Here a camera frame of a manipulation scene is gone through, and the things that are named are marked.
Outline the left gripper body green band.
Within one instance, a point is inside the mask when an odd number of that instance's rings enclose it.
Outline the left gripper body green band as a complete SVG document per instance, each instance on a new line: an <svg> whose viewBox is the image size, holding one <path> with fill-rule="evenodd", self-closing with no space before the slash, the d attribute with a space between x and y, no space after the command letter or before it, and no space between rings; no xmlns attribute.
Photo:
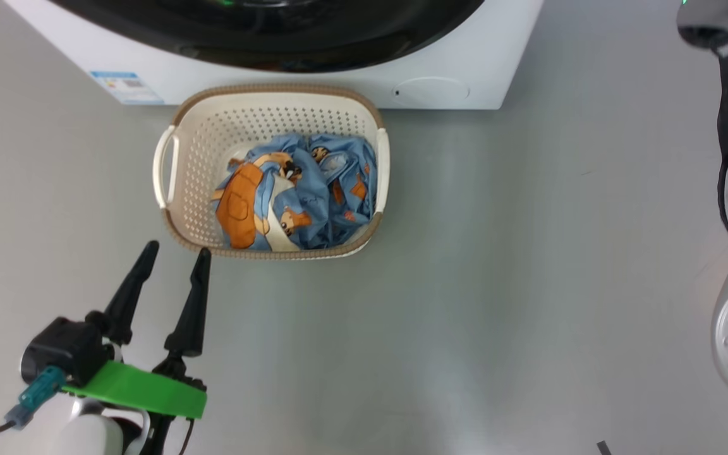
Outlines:
<svg viewBox="0 0 728 455"><path fill-rule="evenodd" d="M66 391L78 400L61 431L61 455L164 455L177 418L188 422L178 454L185 455L207 401L206 385L186 375L178 356L152 372L109 361L86 386Z"/></svg>

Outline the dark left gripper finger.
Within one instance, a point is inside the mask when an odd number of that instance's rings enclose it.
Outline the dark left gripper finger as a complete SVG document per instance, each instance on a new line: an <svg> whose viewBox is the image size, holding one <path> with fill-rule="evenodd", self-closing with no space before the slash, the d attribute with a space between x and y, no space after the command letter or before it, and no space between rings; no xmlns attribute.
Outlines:
<svg viewBox="0 0 728 455"><path fill-rule="evenodd" d="M152 274L159 246L158 241L149 241L119 285L107 308L104 311L90 311L86 316L86 323L98 328L111 343L124 346L129 344L133 337L133 317L143 285Z"/></svg>
<svg viewBox="0 0 728 455"><path fill-rule="evenodd" d="M202 248L191 271L191 290L176 328L165 340L164 349L172 355L196 358L203 352L211 263L211 251Z"/></svg>

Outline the blue cartoon shirt orange patch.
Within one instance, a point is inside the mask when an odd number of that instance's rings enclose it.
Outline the blue cartoon shirt orange patch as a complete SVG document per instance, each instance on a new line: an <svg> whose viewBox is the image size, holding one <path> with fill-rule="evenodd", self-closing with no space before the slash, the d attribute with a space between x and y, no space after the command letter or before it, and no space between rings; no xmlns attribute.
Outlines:
<svg viewBox="0 0 728 455"><path fill-rule="evenodd" d="M212 201L233 250L292 252L332 244L329 187L303 147L257 147L231 159Z"/></svg>

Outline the round dark-glass washer door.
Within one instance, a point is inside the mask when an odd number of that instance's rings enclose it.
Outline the round dark-glass washer door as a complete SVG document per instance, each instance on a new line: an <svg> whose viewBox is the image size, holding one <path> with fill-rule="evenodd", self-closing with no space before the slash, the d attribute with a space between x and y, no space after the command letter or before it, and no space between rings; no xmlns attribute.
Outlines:
<svg viewBox="0 0 728 455"><path fill-rule="evenodd" d="M50 0L101 28L206 63L357 70L445 37L483 0Z"/></svg>

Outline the cream perforated laundry basket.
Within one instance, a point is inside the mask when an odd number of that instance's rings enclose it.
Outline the cream perforated laundry basket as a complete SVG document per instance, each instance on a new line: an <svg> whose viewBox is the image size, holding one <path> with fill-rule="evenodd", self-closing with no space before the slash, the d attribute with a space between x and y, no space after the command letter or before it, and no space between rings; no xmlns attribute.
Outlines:
<svg viewBox="0 0 728 455"><path fill-rule="evenodd" d="M211 204L231 159L284 133L354 135L369 142L377 163L373 218L341 246L298 250L273 227L272 251L233 250ZM203 90L180 104L154 152L154 196L168 233L194 252L257 261L313 261L362 250L378 230L387 203L390 142L375 104L346 87L252 84Z"/></svg>

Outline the white front-load washing machine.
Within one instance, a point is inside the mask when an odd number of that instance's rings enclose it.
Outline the white front-load washing machine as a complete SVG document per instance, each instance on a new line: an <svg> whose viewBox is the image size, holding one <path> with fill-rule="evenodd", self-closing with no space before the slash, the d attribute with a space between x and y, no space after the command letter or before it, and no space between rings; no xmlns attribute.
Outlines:
<svg viewBox="0 0 728 455"><path fill-rule="evenodd" d="M460 26L413 54L357 70L292 74L170 54L96 26L50 0L4 2L91 78L91 71L135 73L165 106L179 106L214 87L293 83L346 87L381 109L410 109L392 98L393 87L403 81L436 76L469 87L469 96L459 107L433 110L499 109L543 5L543 0L483 0Z"/></svg>

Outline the blue white energy label sticker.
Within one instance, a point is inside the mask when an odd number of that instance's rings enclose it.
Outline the blue white energy label sticker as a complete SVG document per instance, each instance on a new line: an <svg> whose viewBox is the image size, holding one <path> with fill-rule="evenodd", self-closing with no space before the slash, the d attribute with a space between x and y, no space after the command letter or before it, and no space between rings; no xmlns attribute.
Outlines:
<svg viewBox="0 0 728 455"><path fill-rule="evenodd" d="M163 106L164 100L132 72L91 71L95 80L125 106Z"/></svg>

